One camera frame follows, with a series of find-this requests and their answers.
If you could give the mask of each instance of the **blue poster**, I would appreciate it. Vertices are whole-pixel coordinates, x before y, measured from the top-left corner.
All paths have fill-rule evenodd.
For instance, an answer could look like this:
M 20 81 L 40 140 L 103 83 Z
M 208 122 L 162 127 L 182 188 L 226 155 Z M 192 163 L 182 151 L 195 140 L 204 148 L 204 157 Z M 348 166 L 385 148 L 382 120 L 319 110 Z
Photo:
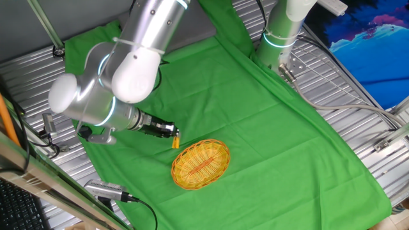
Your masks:
M 335 17 L 315 6 L 311 29 L 384 108 L 409 96 L 408 0 L 343 1 Z

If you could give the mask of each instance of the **metal grating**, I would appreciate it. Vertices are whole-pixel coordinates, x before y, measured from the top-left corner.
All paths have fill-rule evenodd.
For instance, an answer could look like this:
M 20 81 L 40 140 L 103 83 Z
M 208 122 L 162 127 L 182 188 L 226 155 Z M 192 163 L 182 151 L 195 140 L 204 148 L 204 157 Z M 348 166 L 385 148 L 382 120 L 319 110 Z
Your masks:
M 64 61 L 52 57 L 52 47 L 0 64 L 0 75 L 13 98 L 26 111 L 25 120 L 37 131 L 43 129 L 42 114 L 52 113 L 47 101 L 52 82 L 64 71 Z M 54 113 L 52 117 L 58 131 L 58 137 L 53 139 L 53 143 L 67 144 L 70 148 L 68 153 L 60 153 L 54 162 L 81 186 L 88 180 L 99 180 L 98 173 L 75 134 L 71 119 Z M 81 221 L 47 201 L 41 202 L 51 229 L 64 229 Z M 112 202 L 112 207 L 115 214 L 130 225 L 115 202 Z
M 267 16 L 276 2 L 262 1 Z M 233 6 L 243 20 L 251 39 L 257 41 L 261 36 L 264 21 L 255 0 L 233 0 Z M 63 60 L 53 58 L 51 50 L 52 47 L 42 49 L 0 65 L 0 74 L 4 77 L 11 94 L 27 111 L 25 119 L 36 130 L 42 129 L 42 113 L 50 112 L 47 102 L 49 88 L 65 70 Z M 314 103 L 321 105 L 368 103 L 359 85 L 340 74 L 321 50 L 297 41 L 293 53 L 308 66 L 296 77 L 306 97 Z M 379 115 L 360 109 L 318 112 L 350 145 L 389 197 L 394 196 L 408 183 L 409 152 L 405 142 L 398 141 L 379 153 L 373 148 L 376 142 L 389 134 L 390 129 Z M 400 116 L 409 121 L 409 109 Z M 70 118 L 60 114 L 53 114 L 53 118 L 58 130 L 58 137 L 54 142 L 70 147 L 70 152 L 62 153 L 54 159 L 55 163 L 80 185 L 84 185 L 90 179 L 99 179 L 75 134 Z M 402 196 L 392 200 L 392 204 L 395 205 L 400 200 Z M 52 229 L 64 229 L 80 221 L 45 201 L 42 201 L 42 204 Z M 115 203 L 112 205 L 116 214 L 130 224 L 118 206 Z
M 262 1 L 266 15 L 274 7 L 277 0 Z M 261 36 L 264 21 L 255 0 L 233 0 L 233 7 L 243 20 L 252 40 Z M 305 96 L 319 105 L 335 106 L 346 104 L 371 104 L 365 89 L 339 71 L 333 61 L 319 48 L 303 41 L 296 41 L 293 55 L 299 66 L 291 66 L 297 82 Z M 341 111 L 317 111 L 338 134 L 348 143 L 364 165 L 369 169 L 384 189 L 392 205 L 401 202 L 405 197 L 396 197 L 401 188 L 409 196 L 409 150 L 407 143 L 400 140 L 381 150 L 375 151 L 373 146 L 390 134 L 391 127 L 377 113 L 362 109 L 346 109 Z M 400 114 L 409 122 L 409 109 Z

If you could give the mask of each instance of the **wicker basket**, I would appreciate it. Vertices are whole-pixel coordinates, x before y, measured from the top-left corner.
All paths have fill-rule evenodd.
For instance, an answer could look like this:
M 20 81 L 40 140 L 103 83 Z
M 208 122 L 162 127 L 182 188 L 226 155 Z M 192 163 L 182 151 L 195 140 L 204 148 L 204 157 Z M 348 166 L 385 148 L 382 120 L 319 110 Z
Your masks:
M 172 164 L 173 181 L 181 188 L 195 190 L 216 181 L 228 168 L 229 148 L 208 139 L 186 148 Z

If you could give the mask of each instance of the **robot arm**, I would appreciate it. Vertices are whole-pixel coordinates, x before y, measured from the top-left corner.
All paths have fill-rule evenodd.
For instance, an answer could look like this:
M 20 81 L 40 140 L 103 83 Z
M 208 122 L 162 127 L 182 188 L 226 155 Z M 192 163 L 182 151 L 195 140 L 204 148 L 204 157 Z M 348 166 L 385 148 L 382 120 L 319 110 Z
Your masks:
M 189 0 L 141 0 L 116 44 L 99 43 L 88 53 L 84 73 L 65 73 L 52 85 L 49 105 L 73 119 L 105 127 L 88 141 L 114 144 L 111 132 L 138 130 L 179 137 L 173 122 L 147 114 L 134 103 L 152 91 L 160 60 Z

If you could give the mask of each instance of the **green cloth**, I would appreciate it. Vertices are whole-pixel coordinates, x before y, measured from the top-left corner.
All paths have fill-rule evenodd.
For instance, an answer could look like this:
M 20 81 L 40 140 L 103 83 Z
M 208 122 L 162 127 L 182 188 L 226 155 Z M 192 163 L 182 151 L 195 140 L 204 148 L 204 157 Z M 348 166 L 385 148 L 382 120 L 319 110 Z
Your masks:
M 201 5 L 217 36 L 166 55 L 162 85 L 136 105 L 174 121 L 180 149 L 171 149 L 172 139 L 131 131 L 115 132 L 111 146 L 81 139 L 101 178 L 150 204 L 159 229 L 352 230 L 389 216 L 390 201 L 349 146 L 259 63 L 231 1 Z M 67 41 L 66 71 L 80 72 L 89 41 L 106 35 L 109 41 L 119 31 L 108 26 Z M 203 139 L 226 143 L 229 167 L 207 187 L 184 190 L 171 164 Z M 145 206 L 118 205 L 135 228 L 154 228 Z

